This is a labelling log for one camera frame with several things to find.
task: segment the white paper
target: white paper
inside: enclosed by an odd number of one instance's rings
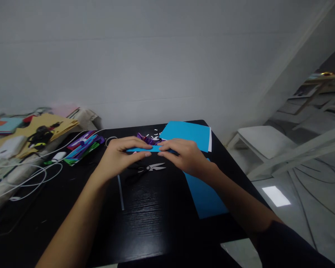
[[[208,141],[208,151],[212,151],[212,130],[210,128],[210,140]]]

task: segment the white cable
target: white cable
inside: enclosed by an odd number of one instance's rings
[[[62,169],[63,169],[63,165],[62,165],[61,163],[59,163],[59,165],[61,165],[61,169],[59,170],[59,172],[57,172],[56,175],[54,175],[53,177],[49,178],[48,180],[46,180],[46,181],[44,181],[44,182],[42,182],[42,183],[45,183],[45,182],[48,182],[48,181],[52,180],[54,177],[56,177],[58,174],[61,173],[61,171],[62,171]],[[39,184],[28,184],[28,185],[22,185],[21,187],[35,186],[35,185],[39,185]]]
[[[44,177],[44,179],[46,178],[46,176],[47,176],[47,171],[46,171],[43,167],[40,167],[40,166],[37,166],[37,165],[32,165],[32,164],[29,164],[29,165],[30,165],[30,166],[34,166],[34,167],[37,167],[37,168],[42,169],[42,171],[45,172],[45,177]],[[40,173],[41,173],[41,172],[39,172],[39,173],[37,173],[37,174],[35,174],[35,175],[29,177],[29,178],[28,178],[27,180],[25,180],[24,182],[22,182],[22,183],[16,185],[14,188],[12,188],[12,189],[6,191],[5,193],[1,194],[0,197],[2,197],[3,195],[6,195],[7,193],[9,193],[9,192],[15,190],[16,188],[19,188],[21,185],[25,184],[26,182],[28,182],[29,180],[31,180],[32,178],[34,178],[35,176],[37,176],[37,175],[40,174]]]
[[[111,136],[108,139],[105,140],[105,147],[108,147],[107,141],[109,141],[111,138],[117,138],[116,136]]]
[[[12,202],[15,202],[15,201],[19,201],[19,200],[21,200],[21,199],[24,199],[24,198],[28,197],[30,194],[32,194],[33,192],[35,192],[35,191],[37,190],[37,188],[40,187],[40,185],[44,182],[45,178],[46,178],[46,176],[45,176],[44,179],[43,179],[43,180],[36,186],[35,189],[33,189],[30,193],[28,193],[28,194],[25,195],[24,197],[10,197],[9,200],[12,201]]]
[[[94,134],[97,134],[98,132],[100,132],[100,131],[103,131],[103,130],[108,130],[108,128],[104,128],[104,129],[102,129],[102,130],[98,130],[97,132],[95,132]],[[80,134],[82,134],[83,132],[85,132],[85,131],[88,131],[88,130],[83,130],[83,131],[81,131],[81,132],[79,132],[70,142],[68,142],[65,146],[62,146],[61,148],[58,148],[57,150],[55,150],[55,151],[52,151],[52,152],[50,152],[50,153],[48,153],[48,154],[44,154],[43,156],[39,156],[38,158],[43,158],[43,157],[45,157],[45,156],[47,156],[47,155],[50,155],[50,154],[52,154],[52,153],[55,153],[55,152],[57,152],[57,151],[59,151],[59,150],[61,150],[61,149],[63,149],[63,148],[65,148],[65,147],[67,147],[68,145],[70,145],[70,143],[71,142],[73,142]],[[14,167],[14,166],[21,166],[21,165],[24,165],[24,164],[29,164],[29,163],[32,163],[32,162],[35,162],[38,158],[35,158],[35,159],[33,159],[32,161],[28,161],[28,162],[23,162],[23,163],[18,163],[18,164],[14,164],[14,165],[7,165],[7,166],[0,166],[1,168],[3,167],[3,168],[8,168],[8,167]]]
[[[103,130],[107,130],[107,128],[98,130],[98,131],[95,132],[94,134],[97,134],[98,132],[103,131]],[[48,154],[45,154],[45,155],[43,155],[43,156],[39,156],[38,158],[43,158],[43,157],[45,157],[45,156],[47,156],[47,155],[50,155],[50,154],[52,154],[52,153],[55,153],[55,152],[57,152],[57,151],[59,151],[59,150],[65,148],[65,147],[68,146],[71,142],[73,142],[73,141],[74,141],[80,134],[82,134],[82,133],[85,132],[85,131],[88,131],[88,130],[83,130],[83,131],[79,132],[79,133],[78,133],[78,134],[77,134],[77,135],[76,135],[70,142],[68,142],[65,146],[63,146],[63,147],[61,147],[61,148],[59,148],[59,149],[56,149],[55,151],[52,151],[52,152],[50,152],[50,153],[48,153]],[[65,158],[67,158],[67,157],[68,157],[68,155],[67,155],[66,157],[62,158],[60,161],[58,161],[58,162],[56,162],[56,163],[54,163],[54,164],[52,164],[52,165],[50,165],[50,166],[47,166],[47,167],[45,167],[45,168],[43,168],[43,167],[41,167],[41,166],[34,165],[34,164],[30,164],[31,162],[35,162],[35,161],[37,161],[37,158],[33,159],[32,161],[23,162],[23,163],[18,163],[18,164],[15,164],[15,165],[0,166],[1,168],[2,168],[2,167],[5,168],[5,167],[15,167],[15,166],[21,166],[21,165],[30,165],[30,166],[35,166],[35,167],[41,169],[41,171],[36,171],[36,172],[35,172],[36,174],[34,173],[33,175],[31,175],[31,177],[29,177],[27,180],[25,180],[24,182],[22,182],[22,183],[20,183],[20,184],[18,184],[18,185],[12,185],[12,184],[10,184],[10,183],[5,182],[5,184],[10,185],[10,186],[13,186],[14,188],[12,188],[12,189],[6,191],[5,193],[1,194],[0,197],[2,197],[3,195],[6,195],[7,193],[9,193],[9,192],[15,190],[16,188],[22,186],[23,184],[25,184],[26,182],[30,181],[32,178],[34,178],[35,176],[37,176],[38,174],[40,174],[41,172],[45,172],[44,179],[43,179],[39,184],[24,185],[24,186],[35,186],[35,185],[37,185],[37,187],[36,187],[33,191],[31,191],[28,195],[26,195],[26,196],[24,196],[24,197],[21,197],[21,198],[19,198],[19,199],[12,199],[11,201],[18,201],[18,200],[21,200],[21,199],[23,199],[23,198],[28,197],[28,196],[29,196],[30,194],[32,194],[32,193],[33,193],[33,192],[34,192],[34,191],[35,191],[35,190],[36,190],[42,183],[44,183],[44,182],[48,182],[49,180],[51,180],[51,179],[53,179],[54,177],[56,177],[59,173],[61,173],[62,168],[63,168],[63,165],[62,165],[62,164],[60,164],[60,165],[61,165],[61,169],[59,170],[59,172],[58,172],[56,175],[54,175],[52,178],[50,178],[50,179],[48,179],[47,181],[45,181],[45,179],[46,179],[46,177],[47,177],[47,171],[46,171],[46,169],[52,167],[53,165],[57,165],[59,162],[63,161],[63,160],[64,160]]]

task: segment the black table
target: black table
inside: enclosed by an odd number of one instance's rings
[[[207,126],[203,120],[190,122]],[[153,135],[161,132],[165,126],[118,128],[104,130],[100,134],[105,138],[132,136],[137,132]],[[75,135],[71,134],[60,147]],[[23,216],[9,234],[0,236],[0,267],[34,267],[78,198],[104,150],[105,147],[100,146],[74,167],[64,163],[62,172],[47,182],[31,200],[27,198],[21,204],[19,201],[5,205],[0,214],[21,209]],[[228,177],[268,207],[213,132],[212,152],[204,154]],[[143,161],[147,165],[165,162],[167,168],[148,172],[135,184],[125,183],[122,174],[124,211],[121,209],[118,180],[112,180],[88,267],[247,238],[229,213],[200,220],[185,175],[171,162],[156,153]],[[59,168],[56,165],[48,169],[48,176],[57,173]]]

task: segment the blue paper sheet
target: blue paper sheet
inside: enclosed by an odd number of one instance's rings
[[[187,122],[170,121],[161,132],[160,138],[165,140],[173,138],[193,140],[201,151],[208,152],[210,128]]]
[[[228,212],[215,190],[202,180],[185,173],[198,217],[208,218]]]
[[[160,150],[159,150],[160,147],[161,147],[161,146],[153,145],[153,148],[150,149],[150,150],[134,147],[134,148],[130,148],[130,149],[128,149],[127,151],[152,151],[152,152],[157,151],[157,152],[159,152],[159,151],[160,151]]]

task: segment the blue paper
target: blue paper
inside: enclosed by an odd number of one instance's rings
[[[184,174],[200,219],[228,213],[228,209],[213,188],[198,178],[185,172]]]
[[[137,148],[137,147],[134,147],[134,148],[130,148],[130,149],[128,149],[127,151],[152,151],[152,152],[154,152],[154,151],[160,151],[159,150],[159,148],[160,148],[161,146],[158,146],[158,145],[153,145],[153,148],[152,149],[142,149],[142,148]]]
[[[0,121],[5,122],[0,125],[0,133],[14,133],[15,129],[22,125],[22,118],[0,118]]]
[[[160,138],[164,140],[171,140],[173,138],[193,140],[201,151],[208,152],[210,128],[187,122],[170,121],[163,132],[161,132]]]

